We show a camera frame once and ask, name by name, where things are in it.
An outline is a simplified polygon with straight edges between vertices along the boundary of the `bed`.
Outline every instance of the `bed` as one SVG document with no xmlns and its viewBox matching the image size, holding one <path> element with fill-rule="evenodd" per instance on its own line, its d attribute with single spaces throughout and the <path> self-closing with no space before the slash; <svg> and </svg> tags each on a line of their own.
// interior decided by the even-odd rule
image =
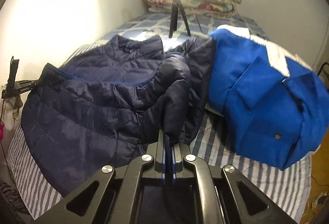
<svg viewBox="0 0 329 224">
<path fill-rule="evenodd" d="M 229 24 L 237 27 L 248 27 L 251 34 L 269 39 L 254 20 L 239 14 L 230 18 L 199 16 L 198 20 L 200 26 L 195 16 L 188 16 L 191 34 L 194 36 L 206 36 L 218 26 Z M 169 13 L 145 13 L 107 33 L 95 43 L 79 47 L 67 61 L 94 47 L 104 45 L 116 34 L 135 40 L 145 40 L 154 34 L 159 34 L 163 41 L 163 47 L 167 50 L 181 44 L 188 38 L 181 17 L 178 19 L 177 31 L 171 39 L 168 38 L 169 24 Z M 310 192 L 310 154 L 284 171 L 240 157 L 234 153 L 227 138 L 223 117 L 210 111 L 206 111 L 198 135 L 190 145 L 190 150 L 210 165 L 218 167 L 226 164 L 234 165 L 299 223 Z M 17 188 L 32 218 L 38 218 L 62 199 L 62 196 L 44 178 L 33 160 L 20 123 L 9 146 L 8 161 Z"/>
</svg>

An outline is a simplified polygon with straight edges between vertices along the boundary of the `silver bolt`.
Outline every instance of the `silver bolt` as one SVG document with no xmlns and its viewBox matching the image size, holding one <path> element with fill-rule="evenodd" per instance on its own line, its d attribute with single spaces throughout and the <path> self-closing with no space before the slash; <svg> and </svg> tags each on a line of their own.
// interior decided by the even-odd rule
<svg viewBox="0 0 329 224">
<path fill-rule="evenodd" d="M 195 157 L 195 155 L 186 155 L 185 159 L 186 159 L 186 161 L 193 162 L 196 159 L 196 157 Z"/>
<path fill-rule="evenodd" d="M 232 165 L 226 165 L 226 166 L 224 167 L 224 170 L 225 170 L 226 172 L 228 172 L 228 173 L 232 173 L 232 172 L 234 171 L 234 166 L 232 166 Z"/>
<path fill-rule="evenodd" d="M 152 155 L 143 155 L 142 160 L 143 161 L 151 161 L 152 160 Z"/>
<path fill-rule="evenodd" d="M 113 170 L 113 167 L 111 167 L 110 165 L 105 165 L 102 167 L 102 171 L 104 173 L 110 173 L 110 172 L 112 172 L 112 170 Z"/>
</svg>

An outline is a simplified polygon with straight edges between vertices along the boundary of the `light stand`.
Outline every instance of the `light stand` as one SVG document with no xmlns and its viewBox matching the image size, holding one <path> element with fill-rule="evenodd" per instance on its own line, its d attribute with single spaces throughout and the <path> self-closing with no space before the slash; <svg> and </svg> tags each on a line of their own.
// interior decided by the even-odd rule
<svg viewBox="0 0 329 224">
<path fill-rule="evenodd" d="M 186 26 L 187 34 L 189 36 L 191 36 L 189 24 L 187 23 L 187 18 L 186 18 L 184 7 L 181 3 L 181 0 L 172 0 L 169 38 L 172 38 L 172 34 L 174 33 L 174 31 L 177 31 L 178 10 L 180 10 L 180 12 L 182 14 L 182 17 L 183 17 L 183 20 L 184 20 L 184 23 Z"/>
</svg>

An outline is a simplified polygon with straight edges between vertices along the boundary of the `blue garment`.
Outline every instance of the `blue garment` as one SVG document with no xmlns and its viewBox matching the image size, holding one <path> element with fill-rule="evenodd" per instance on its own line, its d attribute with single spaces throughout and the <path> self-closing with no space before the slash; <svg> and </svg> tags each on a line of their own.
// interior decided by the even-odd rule
<svg viewBox="0 0 329 224">
<path fill-rule="evenodd" d="M 234 33 L 221 28 L 210 34 L 217 39 L 210 107 L 224 115 L 238 155 L 283 170 L 321 143 L 329 123 L 329 95 L 291 54 L 283 57 L 285 75 L 269 61 L 266 45 L 277 49 L 275 44 L 260 39 L 261 45 Z"/>
<path fill-rule="evenodd" d="M 47 181 L 67 195 L 102 166 L 144 154 L 159 129 L 169 150 L 191 143 L 208 99 L 215 45 L 191 38 L 164 53 L 159 36 L 115 36 L 59 69 L 47 64 L 21 121 Z"/>
</svg>

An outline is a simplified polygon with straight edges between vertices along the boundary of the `pink object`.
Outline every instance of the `pink object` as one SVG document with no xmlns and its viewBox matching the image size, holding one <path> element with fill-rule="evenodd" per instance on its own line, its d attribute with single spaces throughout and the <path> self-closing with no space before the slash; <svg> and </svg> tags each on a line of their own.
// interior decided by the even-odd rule
<svg viewBox="0 0 329 224">
<path fill-rule="evenodd" d="M 0 140 L 3 139 L 3 128 L 4 128 L 4 125 L 2 125 L 0 122 Z"/>
</svg>

